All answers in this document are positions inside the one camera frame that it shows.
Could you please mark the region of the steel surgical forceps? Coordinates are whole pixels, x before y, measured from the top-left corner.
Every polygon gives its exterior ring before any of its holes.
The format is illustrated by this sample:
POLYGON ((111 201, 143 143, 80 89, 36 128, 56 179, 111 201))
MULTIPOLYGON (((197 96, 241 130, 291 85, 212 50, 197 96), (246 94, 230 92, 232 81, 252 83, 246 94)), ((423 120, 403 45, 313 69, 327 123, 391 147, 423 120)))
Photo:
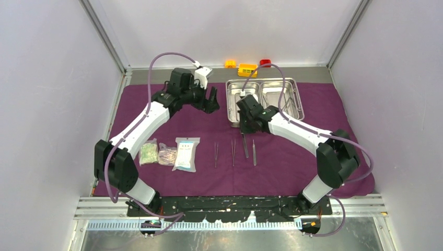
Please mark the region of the steel surgical forceps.
POLYGON ((287 113, 289 116, 294 118, 298 116, 296 102, 292 98, 283 97, 280 105, 282 111, 287 113))

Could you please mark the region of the steel tweezers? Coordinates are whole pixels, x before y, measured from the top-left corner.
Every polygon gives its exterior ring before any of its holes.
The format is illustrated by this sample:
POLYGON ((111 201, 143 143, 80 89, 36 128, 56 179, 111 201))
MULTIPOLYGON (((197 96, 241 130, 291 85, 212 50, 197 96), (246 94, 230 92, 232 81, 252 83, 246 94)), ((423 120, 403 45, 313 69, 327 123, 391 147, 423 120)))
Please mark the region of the steel tweezers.
POLYGON ((232 167, 235 166, 235 156, 236 156, 236 139, 233 139, 231 140, 232 167))
POLYGON ((218 142, 214 142, 214 167, 217 168, 218 160, 218 142))

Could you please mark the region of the steel instrument tray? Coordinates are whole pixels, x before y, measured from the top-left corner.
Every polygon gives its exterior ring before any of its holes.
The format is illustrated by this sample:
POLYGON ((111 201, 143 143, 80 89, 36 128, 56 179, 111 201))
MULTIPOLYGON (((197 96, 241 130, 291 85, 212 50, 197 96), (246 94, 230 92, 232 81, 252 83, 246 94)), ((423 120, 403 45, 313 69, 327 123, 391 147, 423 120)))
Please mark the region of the steel instrument tray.
POLYGON ((297 83, 292 78, 256 78, 245 84, 244 79, 231 79, 226 82, 227 117, 233 128, 240 126, 239 108, 236 102, 244 88, 246 94, 251 94, 263 107, 281 106, 283 97, 292 98, 296 102, 297 120, 305 117, 297 83))

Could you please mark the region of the white sterile pouch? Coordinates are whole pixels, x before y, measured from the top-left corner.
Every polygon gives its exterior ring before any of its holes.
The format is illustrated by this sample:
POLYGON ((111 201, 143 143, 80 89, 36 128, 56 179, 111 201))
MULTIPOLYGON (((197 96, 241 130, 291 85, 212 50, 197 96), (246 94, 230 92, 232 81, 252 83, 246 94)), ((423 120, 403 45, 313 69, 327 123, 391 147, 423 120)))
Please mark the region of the white sterile pouch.
POLYGON ((200 138, 176 138, 177 156, 172 171, 196 172, 195 155, 199 143, 200 138))

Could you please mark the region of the orange yellow toy block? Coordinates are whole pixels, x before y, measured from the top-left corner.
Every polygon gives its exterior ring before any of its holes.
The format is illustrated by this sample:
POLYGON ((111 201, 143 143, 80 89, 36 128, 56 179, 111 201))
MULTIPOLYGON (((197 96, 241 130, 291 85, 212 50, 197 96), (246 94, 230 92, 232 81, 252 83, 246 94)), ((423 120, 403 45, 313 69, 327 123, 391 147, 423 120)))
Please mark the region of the orange yellow toy block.
POLYGON ((258 73, 254 72, 258 68, 258 65, 256 64, 246 64, 246 63, 240 63, 238 66, 237 75, 240 77, 249 77, 256 78, 258 73))

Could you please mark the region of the purple cloth wrap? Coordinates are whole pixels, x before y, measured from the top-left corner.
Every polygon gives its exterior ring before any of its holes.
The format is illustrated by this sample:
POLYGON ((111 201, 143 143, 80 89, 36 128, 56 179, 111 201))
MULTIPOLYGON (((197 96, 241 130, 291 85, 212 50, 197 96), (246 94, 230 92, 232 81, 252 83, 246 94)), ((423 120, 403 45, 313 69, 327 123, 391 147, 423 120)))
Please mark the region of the purple cloth wrap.
MULTIPOLYGON (((184 106, 153 134, 157 142, 176 146, 176 138, 200 138, 196 148, 196 172, 172 171, 172 166, 136 166, 139 177, 162 196, 295 196, 317 174, 316 158, 297 144, 267 133, 247 135, 249 158, 245 157, 242 136, 227 118, 225 83, 218 89, 220 109, 206 114, 184 106), (235 166, 232 167, 231 140, 236 139, 235 166), (257 166, 253 165, 255 140, 257 166), (217 168, 214 142, 218 142, 217 168)), ((320 129, 343 129, 357 141, 349 125, 340 96, 333 84, 297 83, 305 117, 303 122, 320 129)), ((124 88, 111 137, 130 124, 147 104, 147 86, 124 88)), ((373 175, 344 185, 334 195, 344 198, 365 196, 375 188, 373 175)))

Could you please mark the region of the pink clear packet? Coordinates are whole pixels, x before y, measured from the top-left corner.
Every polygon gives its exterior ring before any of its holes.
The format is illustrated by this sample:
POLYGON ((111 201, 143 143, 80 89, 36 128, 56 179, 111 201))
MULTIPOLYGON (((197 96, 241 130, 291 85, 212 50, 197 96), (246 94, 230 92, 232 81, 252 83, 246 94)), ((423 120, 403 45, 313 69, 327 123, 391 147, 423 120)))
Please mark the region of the pink clear packet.
POLYGON ((176 147, 169 147, 163 143, 159 143, 158 164, 173 166, 177 158, 177 152, 176 147))

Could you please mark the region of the green packet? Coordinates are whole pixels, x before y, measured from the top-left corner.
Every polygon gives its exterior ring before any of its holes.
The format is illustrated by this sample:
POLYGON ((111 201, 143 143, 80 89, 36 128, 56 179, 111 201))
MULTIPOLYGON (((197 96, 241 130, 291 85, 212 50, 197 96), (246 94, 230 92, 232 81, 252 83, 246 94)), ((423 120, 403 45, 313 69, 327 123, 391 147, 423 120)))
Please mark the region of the green packet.
POLYGON ((146 141, 139 151, 139 164, 152 164, 158 162, 158 144, 157 139, 146 141))

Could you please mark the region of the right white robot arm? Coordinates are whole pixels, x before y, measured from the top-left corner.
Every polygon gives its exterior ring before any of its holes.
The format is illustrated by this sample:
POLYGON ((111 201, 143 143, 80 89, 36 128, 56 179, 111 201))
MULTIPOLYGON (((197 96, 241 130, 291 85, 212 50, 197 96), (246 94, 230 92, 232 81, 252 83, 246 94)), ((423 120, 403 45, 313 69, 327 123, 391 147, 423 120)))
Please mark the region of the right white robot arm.
POLYGON ((280 136, 316 158, 317 174, 296 199, 302 214, 313 214, 319 208, 319 201, 340 188, 360 165, 357 151, 344 130, 320 130, 292 120, 275 106, 264 108, 253 95, 242 96, 236 105, 241 132, 280 136))

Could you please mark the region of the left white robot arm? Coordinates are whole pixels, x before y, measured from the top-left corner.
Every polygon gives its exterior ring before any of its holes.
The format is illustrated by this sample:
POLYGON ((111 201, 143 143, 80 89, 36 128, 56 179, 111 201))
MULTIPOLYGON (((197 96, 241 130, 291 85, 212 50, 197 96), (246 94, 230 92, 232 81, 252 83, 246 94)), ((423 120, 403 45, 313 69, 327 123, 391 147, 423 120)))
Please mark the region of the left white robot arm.
POLYGON ((215 87, 206 97, 211 73, 207 66, 200 66, 195 72, 173 69, 166 88, 151 96, 130 125, 110 141, 99 140, 95 145, 94 176, 139 201, 141 211, 147 216, 159 212, 160 202, 155 199, 159 193, 140 179, 134 160, 142 145, 184 105, 205 113, 219 109, 215 87))

